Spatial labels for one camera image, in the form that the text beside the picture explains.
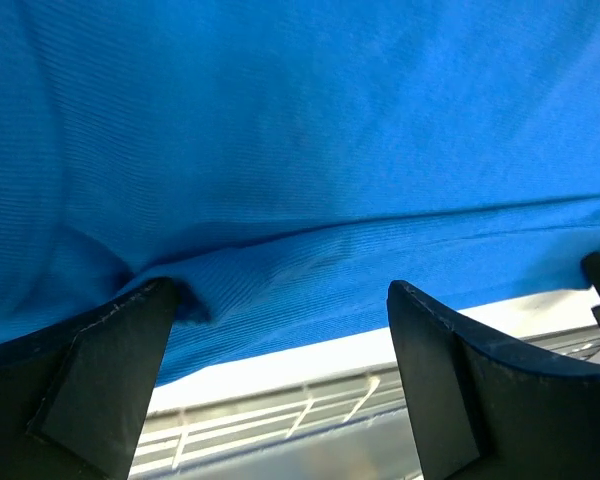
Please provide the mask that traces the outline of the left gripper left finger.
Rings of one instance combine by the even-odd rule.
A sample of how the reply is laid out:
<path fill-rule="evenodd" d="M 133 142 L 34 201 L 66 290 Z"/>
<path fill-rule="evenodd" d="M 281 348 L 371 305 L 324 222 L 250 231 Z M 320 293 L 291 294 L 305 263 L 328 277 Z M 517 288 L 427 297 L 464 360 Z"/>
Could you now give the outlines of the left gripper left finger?
<path fill-rule="evenodd" d="M 125 479 L 180 303 L 157 279 L 0 344 L 0 479 Z"/>

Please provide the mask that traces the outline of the royal blue tank top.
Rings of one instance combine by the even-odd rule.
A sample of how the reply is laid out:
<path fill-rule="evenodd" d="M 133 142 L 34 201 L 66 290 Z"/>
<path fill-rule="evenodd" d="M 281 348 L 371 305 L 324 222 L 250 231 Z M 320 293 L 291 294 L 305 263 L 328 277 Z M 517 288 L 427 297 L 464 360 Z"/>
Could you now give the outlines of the royal blue tank top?
<path fill-rule="evenodd" d="M 168 277 L 166 384 L 592 251 L 600 1 L 0 1 L 0 343 Z"/>

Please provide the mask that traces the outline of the aluminium rail frame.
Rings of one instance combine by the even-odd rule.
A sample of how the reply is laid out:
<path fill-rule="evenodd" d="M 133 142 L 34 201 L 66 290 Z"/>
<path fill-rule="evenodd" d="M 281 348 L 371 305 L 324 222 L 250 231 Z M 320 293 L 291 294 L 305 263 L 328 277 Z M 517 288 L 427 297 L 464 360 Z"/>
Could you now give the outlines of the aluminium rail frame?
<path fill-rule="evenodd" d="M 134 479 L 417 479 L 387 330 L 204 369 L 156 389 Z"/>

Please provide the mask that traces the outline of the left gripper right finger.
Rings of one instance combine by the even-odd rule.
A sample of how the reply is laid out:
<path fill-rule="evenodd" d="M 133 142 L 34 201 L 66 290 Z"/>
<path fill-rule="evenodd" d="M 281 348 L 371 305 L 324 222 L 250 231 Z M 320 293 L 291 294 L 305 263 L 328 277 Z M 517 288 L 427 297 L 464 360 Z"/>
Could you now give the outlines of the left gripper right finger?
<path fill-rule="evenodd" d="M 600 479 L 600 365 L 531 345 L 404 281 L 391 338 L 427 479 Z"/>

